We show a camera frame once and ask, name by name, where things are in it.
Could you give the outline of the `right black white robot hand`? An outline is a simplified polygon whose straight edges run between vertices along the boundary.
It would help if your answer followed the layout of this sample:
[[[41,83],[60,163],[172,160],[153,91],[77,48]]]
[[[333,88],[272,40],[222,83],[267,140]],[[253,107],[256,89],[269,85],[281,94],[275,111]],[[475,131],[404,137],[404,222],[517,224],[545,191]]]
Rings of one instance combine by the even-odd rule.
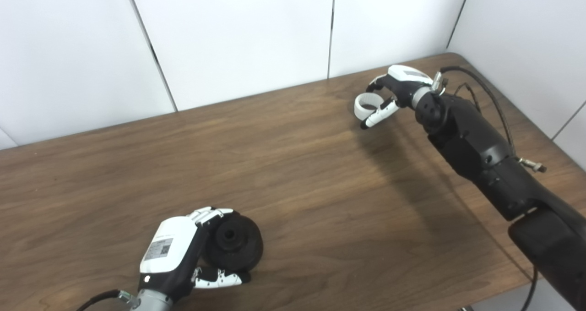
[[[414,108],[416,95],[431,92],[434,81],[407,65],[391,65],[375,77],[354,101],[354,114],[362,130],[370,129],[405,107]]]

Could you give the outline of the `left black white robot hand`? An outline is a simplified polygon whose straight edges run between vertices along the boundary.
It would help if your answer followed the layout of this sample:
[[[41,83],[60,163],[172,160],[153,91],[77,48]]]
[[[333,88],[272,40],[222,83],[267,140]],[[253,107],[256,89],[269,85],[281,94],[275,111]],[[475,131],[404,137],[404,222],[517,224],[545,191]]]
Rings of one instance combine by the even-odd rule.
[[[195,289],[249,283],[248,273],[198,266],[212,232],[237,214],[230,208],[205,207],[162,221],[140,263],[139,296],[157,295],[170,304]]]

